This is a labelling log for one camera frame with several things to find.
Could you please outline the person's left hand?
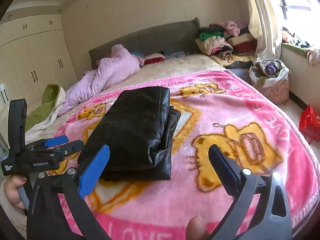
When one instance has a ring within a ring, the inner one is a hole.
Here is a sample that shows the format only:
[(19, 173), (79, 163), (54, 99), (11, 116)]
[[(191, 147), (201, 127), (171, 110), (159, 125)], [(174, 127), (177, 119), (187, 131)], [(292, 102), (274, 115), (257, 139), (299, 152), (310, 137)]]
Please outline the person's left hand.
[(10, 175), (4, 182), (4, 193), (9, 203), (18, 211), (23, 212), (24, 205), (21, 201), (18, 188), (27, 182), (27, 178), (23, 175)]

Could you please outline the person's right hand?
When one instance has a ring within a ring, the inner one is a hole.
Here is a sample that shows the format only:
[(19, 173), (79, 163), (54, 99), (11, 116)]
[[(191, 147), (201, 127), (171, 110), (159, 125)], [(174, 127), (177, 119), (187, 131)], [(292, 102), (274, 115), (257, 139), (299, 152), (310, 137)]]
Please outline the person's right hand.
[(209, 235), (209, 231), (199, 216), (193, 217), (185, 230), (186, 240), (204, 240), (207, 239)]

